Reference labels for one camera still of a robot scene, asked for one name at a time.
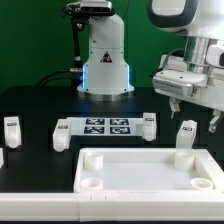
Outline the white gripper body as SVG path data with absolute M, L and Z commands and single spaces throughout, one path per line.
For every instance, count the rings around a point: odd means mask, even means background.
M 224 111 L 224 69 L 212 68 L 208 75 L 193 73 L 181 57 L 166 54 L 160 65 L 152 79 L 157 93 Z

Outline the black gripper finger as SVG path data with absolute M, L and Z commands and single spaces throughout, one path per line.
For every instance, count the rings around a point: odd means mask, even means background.
M 220 123 L 220 121 L 223 119 L 223 112 L 222 111 L 218 111 L 218 110 L 214 110 L 213 111 L 213 118 L 212 120 L 209 122 L 209 131 L 211 133 L 215 133 L 218 124 Z
M 180 111 L 180 100 L 171 97 L 169 99 L 169 105 L 171 109 L 171 118 L 174 118 L 174 115 Z

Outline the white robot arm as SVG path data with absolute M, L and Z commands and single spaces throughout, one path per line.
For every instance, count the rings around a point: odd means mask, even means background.
M 181 56 L 168 52 L 152 78 L 156 92 L 214 110 L 210 131 L 224 117 L 224 0 L 148 0 L 147 16 L 161 31 L 187 38 Z M 90 19 L 89 58 L 78 91 L 96 99 L 134 90 L 122 55 L 123 26 L 117 16 Z

